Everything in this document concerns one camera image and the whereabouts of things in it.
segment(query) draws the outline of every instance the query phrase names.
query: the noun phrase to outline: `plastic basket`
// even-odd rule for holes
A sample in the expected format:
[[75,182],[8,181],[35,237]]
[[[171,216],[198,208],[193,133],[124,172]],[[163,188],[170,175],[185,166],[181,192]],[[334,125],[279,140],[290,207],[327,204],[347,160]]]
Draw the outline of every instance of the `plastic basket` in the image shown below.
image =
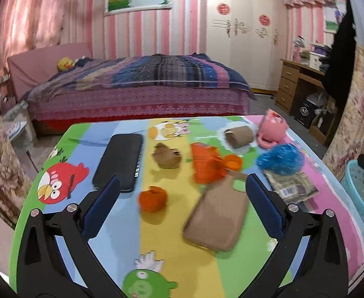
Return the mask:
[[364,222],[364,169],[358,165],[357,160],[351,160],[346,165],[341,185],[352,199]]

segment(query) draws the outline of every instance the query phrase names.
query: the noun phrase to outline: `red angry bird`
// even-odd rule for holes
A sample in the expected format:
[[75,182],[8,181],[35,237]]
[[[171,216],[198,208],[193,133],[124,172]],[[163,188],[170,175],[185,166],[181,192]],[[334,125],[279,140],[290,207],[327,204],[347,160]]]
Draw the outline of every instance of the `red angry bird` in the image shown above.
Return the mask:
[[77,167],[59,162],[48,168],[38,183],[38,199],[44,204],[56,204],[70,198],[78,183],[88,176],[89,169],[80,163]]

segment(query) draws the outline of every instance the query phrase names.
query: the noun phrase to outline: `pink headboard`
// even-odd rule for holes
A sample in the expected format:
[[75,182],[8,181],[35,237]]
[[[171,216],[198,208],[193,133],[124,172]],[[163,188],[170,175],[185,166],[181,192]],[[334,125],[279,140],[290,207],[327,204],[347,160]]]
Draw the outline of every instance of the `pink headboard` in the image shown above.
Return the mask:
[[83,56],[92,58],[86,43],[67,43],[34,49],[8,57],[16,100],[54,76],[58,72],[57,63],[63,57],[78,59]]

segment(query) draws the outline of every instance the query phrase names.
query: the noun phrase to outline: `green pig cartoon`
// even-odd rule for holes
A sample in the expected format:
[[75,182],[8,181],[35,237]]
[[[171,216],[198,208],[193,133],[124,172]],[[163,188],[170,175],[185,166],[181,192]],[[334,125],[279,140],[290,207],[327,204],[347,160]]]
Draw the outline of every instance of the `green pig cartoon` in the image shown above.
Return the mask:
[[141,254],[135,260],[136,269],[127,274],[123,291],[129,298],[170,298],[170,289],[178,284],[167,281],[161,274],[164,260],[156,261],[155,252]]

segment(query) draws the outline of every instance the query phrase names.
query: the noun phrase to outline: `silver screw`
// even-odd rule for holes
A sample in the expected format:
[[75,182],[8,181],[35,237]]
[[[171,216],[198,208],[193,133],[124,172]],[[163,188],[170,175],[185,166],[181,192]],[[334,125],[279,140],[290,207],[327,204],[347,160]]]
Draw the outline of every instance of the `silver screw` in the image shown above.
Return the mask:
[[326,215],[328,217],[334,217],[335,213],[334,213],[334,211],[332,209],[327,209],[326,210]]
[[72,213],[77,209],[77,205],[76,204],[70,204],[67,206],[67,211]]
[[288,205],[288,210],[290,212],[296,213],[296,212],[298,212],[299,208],[298,208],[298,206],[296,206],[296,204],[290,204],[290,205]]
[[32,217],[36,217],[39,213],[40,213],[40,210],[39,210],[39,209],[37,209],[37,208],[35,208],[34,210],[32,210],[32,211],[30,212],[30,215],[31,215]]

